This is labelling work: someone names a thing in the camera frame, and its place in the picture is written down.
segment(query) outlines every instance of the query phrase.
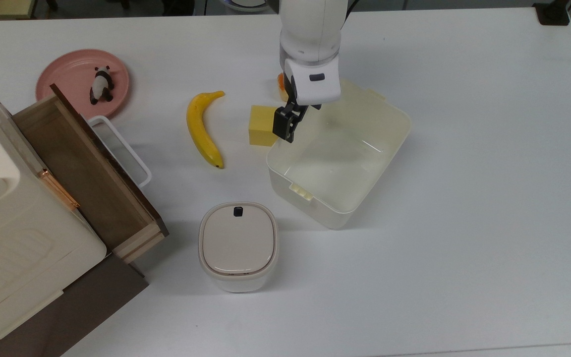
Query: black cable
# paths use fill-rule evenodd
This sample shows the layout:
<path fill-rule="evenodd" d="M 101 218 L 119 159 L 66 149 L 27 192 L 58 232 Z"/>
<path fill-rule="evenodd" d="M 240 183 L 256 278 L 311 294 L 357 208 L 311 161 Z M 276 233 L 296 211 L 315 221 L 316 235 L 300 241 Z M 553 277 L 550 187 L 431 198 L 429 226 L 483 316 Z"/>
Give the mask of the black cable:
<path fill-rule="evenodd" d="M 345 15 L 345 20 L 347 20 L 347 18 L 349 17 L 349 14 L 351 14 L 351 10 L 354 9 L 354 6 L 356 6 L 356 4 L 358 4 L 360 0 L 354 0 L 354 2 L 351 3 L 351 6 L 349 7 L 349 9 L 347 9 L 347 14 Z"/>

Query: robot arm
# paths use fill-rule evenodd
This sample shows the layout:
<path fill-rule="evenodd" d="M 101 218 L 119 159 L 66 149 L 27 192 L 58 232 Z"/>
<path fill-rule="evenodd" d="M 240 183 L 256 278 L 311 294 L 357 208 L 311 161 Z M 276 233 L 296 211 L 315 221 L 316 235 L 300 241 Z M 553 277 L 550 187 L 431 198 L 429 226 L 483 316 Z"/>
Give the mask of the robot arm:
<path fill-rule="evenodd" d="M 281 68 L 288 102 L 275 112 L 272 132 L 288 142 L 308 106 L 341 96 L 338 50 L 347 0 L 281 0 Z"/>

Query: open drawer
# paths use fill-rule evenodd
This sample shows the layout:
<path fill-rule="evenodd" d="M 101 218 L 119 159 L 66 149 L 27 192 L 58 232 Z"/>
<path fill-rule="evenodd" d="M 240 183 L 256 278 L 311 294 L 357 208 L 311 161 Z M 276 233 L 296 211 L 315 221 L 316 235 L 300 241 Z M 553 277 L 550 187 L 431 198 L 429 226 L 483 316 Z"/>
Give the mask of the open drawer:
<path fill-rule="evenodd" d="M 160 215 L 56 85 L 12 116 L 94 231 L 124 262 L 168 235 Z"/>

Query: pink plate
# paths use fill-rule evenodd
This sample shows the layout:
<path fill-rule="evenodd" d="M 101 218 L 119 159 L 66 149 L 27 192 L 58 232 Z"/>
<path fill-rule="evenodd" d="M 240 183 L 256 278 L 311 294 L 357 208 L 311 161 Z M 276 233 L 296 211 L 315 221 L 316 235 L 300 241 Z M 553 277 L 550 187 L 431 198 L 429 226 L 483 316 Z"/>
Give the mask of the pink plate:
<path fill-rule="evenodd" d="M 89 88 L 94 81 L 95 67 L 109 66 L 114 88 L 114 99 L 104 99 L 93 106 L 89 102 Z M 66 99 L 85 119 L 97 115 L 109 116 L 114 113 L 127 98 L 129 74 L 125 65 L 114 55 L 101 50 L 77 50 L 55 59 L 43 70 L 37 81 L 36 96 L 41 100 L 52 94 L 50 84 L 55 83 Z"/>

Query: container lid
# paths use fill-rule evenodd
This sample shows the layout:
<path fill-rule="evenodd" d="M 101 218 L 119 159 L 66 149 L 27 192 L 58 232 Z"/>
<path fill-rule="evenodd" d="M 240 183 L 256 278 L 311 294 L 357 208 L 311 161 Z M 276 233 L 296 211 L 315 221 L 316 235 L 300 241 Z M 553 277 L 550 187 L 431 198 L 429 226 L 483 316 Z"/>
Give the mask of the container lid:
<path fill-rule="evenodd" d="M 276 249 L 276 224 L 256 203 L 225 203 L 204 217 L 200 255 L 214 272 L 252 274 L 268 266 Z"/>

